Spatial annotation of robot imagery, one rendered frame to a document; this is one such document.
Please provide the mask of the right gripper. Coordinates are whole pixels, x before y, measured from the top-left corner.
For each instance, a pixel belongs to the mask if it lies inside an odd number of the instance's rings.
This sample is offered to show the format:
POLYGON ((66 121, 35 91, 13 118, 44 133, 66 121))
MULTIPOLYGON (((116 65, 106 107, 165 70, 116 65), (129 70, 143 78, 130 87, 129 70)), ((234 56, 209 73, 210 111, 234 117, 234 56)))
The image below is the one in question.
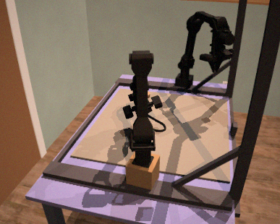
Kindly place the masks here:
POLYGON ((217 48, 219 47, 219 46, 221 46, 221 48, 223 48, 223 46, 225 46, 225 45, 223 45, 223 44, 221 44, 221 43, 212 43, 212 44, 210 44, 210 46, 211 46, 211 52, 209 52, 209 54, 206 54, 206 53, 204 53, 204 54, 201 54, 200 55, 200 60, 202 60, 202 61, 208 61, 208 63, 210 64, 210 66, 211 66, 211 70, 212 70, 212 72, 214 73, 215 72, 215 70, 216 70, 216 72, 218 72, 218 70, 219 70, 219 67, 221 66, 221 63, 223 62, 223 61, 225 61, 225 60, 223 60, 220 56, 216 56, 216 51, 217 51, 217 48), (218 60, 218 61, 217 61, 218 60), (213 61, 213 62, 212 62, 213 61))

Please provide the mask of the black metal frame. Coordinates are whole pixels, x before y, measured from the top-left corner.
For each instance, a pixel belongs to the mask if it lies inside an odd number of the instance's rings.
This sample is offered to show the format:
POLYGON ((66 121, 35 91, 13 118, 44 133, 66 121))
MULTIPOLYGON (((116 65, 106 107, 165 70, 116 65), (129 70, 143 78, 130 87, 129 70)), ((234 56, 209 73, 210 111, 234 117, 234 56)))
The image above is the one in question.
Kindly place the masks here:
MULTIPOLYGON (((245 21, 247 0, 239 0, 237 22, 234 34, 234 55, 230 61, 225 63, 219 68, 218 72, 214 72, 202 82, 192 88, 197 90, 202 87, 209 80, 213 79, 217 74, 225 70, 230 66, 229 78, 226 88, 226 96, 232 97, 234 82, 237 72, 237 64, 239 59, 239 50, 242 40, 242 31, 245 21)), ((235 175, 232 179, 232 185, 229 191, 229 195, 233 200, 239 200, 242 195, 242 191, 247 178, 247 173, 252 160, 253 151, 255 149, 255 143, 258 137, 260 124, 263 117, 263 112, 266 106, 266 100, 268 97, 268 91, 271 84, 274 66, 276 63, 276 57, 280 43, 280 0, 270 0, 268 6, 268 14, 266 18, 266 26, 263 35, 263 42, 260 50, 260 57, 258 62, 258 68, 255 76, 255 83, 253 87, 253 93, 250 101, 250 107, 245 124, 245 130, 242 137, 242 143, 239 147, 227 152, 226 154, 216 158, 215 160, 205 164, 197 170, 188 173, 176 181, 171 183, 173 187, 181 187, 192 180, 212 171, 213 169, 229 162, 230 160, 237 158, 237 164, 235 168, 235 175)))

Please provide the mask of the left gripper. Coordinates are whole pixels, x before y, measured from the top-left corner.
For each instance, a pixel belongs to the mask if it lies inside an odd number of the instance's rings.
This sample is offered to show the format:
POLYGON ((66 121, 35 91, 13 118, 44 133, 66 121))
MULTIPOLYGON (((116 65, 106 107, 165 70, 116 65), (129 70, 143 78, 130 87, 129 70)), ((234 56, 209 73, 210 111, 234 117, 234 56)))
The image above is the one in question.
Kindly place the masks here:
MULTIPOLYGON (((150 113, 152 111, 151 107, 153 107, 153 105, 155 106, 156 109, 161 108, 163 106, 161 99, 159 98, 158 95, 152 97, 151 100, 152 100, 152 102, 149 102, 149 100, 148 100, 148 113, 150 113)), ((137 103, 135 103, 135 104, 136 105, 133 106, 132 108, 130 107, 130 105, 123 107, 123 111, 124 111, 126 119, 130 119, 134 116, 133 111, 135 111, 135 113, 137 115, 137 103)))

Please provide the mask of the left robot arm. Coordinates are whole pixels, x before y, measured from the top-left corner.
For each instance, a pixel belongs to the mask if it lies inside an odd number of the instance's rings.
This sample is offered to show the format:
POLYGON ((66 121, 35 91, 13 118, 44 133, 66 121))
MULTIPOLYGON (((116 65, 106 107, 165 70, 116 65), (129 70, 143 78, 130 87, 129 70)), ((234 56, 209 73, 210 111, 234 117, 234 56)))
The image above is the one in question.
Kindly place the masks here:
POLYGON ((155 130, 148 120, 148 74, 152 69, 153 53, 150 53, 150 51, 132 51, 132 53, 129 53, 129 63, 135 75, 130 83, 130 89, 133 93, 129 94, 128 97, 130 101, 134 101, 134 104, 137 103, 137 118, 133 124, 134 131, 131 130, 129 134, 130 149, 135 152, 135 159, 132 164, 149 168, 154 159, 151 156, 151 151, 156 151, 155 130), (152 140, 154 140, 154 143, 151 142, 152 140))

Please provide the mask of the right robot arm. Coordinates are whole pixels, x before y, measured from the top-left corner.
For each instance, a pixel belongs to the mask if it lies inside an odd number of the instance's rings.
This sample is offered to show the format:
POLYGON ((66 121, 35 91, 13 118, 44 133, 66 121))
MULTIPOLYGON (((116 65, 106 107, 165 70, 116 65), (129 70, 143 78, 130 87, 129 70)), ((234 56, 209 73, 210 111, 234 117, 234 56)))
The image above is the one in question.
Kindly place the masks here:
MULTIPOLYGON (((193 68, 195 63, 195 59, 192 56, 194 46, 195 46, 195 39, 197 33, 200 31, 201 25, 204 22, 207 22, 209 26, 214 30, 214 31, 211 30, 211 33, 213 33, 212 43, 221 43, 227 46, 230 46, 234 43, 235 40, 234 35, 232 34, 231 31, 227 32, 227 30, 230 29, 225 17, 215 17, 205 12, 196 12, 187 21, 187 30, 188 30, 187 45, 186 45, 185 53, 182 56, 181 61, 178 63, 178 68, 181 69, 179 78, 183 78, 183 79, 190 78, 190 69, 193 68), (209 24, 209 21, 211 21, 210 22, 211 25, 209 24)), ((219 46, 216 51, 216 56, 220 56, 223 60, 227 60, 234 55, 233 53, 234 53, 234 49, 232 48, 226 49, 226 46, 223 46, 223 48, 219 46)))

